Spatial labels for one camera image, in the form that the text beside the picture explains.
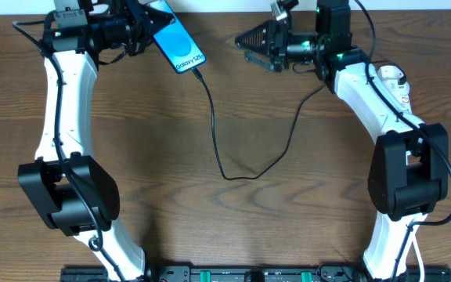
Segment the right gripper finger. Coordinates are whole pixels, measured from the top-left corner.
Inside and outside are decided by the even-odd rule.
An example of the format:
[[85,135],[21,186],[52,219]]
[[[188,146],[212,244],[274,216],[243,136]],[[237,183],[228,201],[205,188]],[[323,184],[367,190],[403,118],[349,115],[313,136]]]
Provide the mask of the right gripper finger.
[[257,57],[252,51],[245,51],[244,59],[246,62],[256,64],[267,71],[275,70],[274,66],[270,62],[267,62],[261,59],[260,57]]
[[237,36],[235,44],[241,49],[256,53],[268,53],[270,25],[269,21],[265,21],[244,34]]

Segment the blue Galaxy smartphone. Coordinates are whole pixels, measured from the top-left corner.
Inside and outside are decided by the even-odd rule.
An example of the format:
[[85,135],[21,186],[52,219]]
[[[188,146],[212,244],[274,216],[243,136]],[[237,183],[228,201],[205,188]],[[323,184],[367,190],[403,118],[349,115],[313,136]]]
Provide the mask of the blue Galaxy smartphone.
[[150,8],[173,16],[170,24],[157,32],[154,39],[174,71],[177,74],[184,74],[204,64],[207,60],[206,56],[184,28],[171,6],[165,0],[152,1],[148,5]]

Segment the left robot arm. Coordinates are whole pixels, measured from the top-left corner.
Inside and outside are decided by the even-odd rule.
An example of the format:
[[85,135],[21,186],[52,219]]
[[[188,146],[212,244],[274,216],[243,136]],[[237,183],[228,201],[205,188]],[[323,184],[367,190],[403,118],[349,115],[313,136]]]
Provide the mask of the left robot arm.
[[109,281],[157,281],[160,275],[120,220],[115,180],[92,149],[92,94],[107,49],[136,56],[176,21],[164,1],[58,1],[36,41],[45,60],[45,123],[34,160],[18,182],[44,224],[87,246]]

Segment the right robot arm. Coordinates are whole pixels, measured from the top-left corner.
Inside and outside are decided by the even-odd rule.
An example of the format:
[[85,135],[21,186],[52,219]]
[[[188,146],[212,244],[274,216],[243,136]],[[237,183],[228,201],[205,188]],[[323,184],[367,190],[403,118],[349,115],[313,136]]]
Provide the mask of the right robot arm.
[[406,278],[406,257],[418,228],[451,187],[448,134],[413,114],[405,74],[394,64],[376,68],[372,53],[352,43],[346,1],[320,1],[316,29],[296,34],[292,1],[272,4],[274,17],[236,37],[247,58],[272,71],[312,63],[318,79],[344,101],[374,143],[367,188],[377,209],[373,235],[363,253],[364,279]]

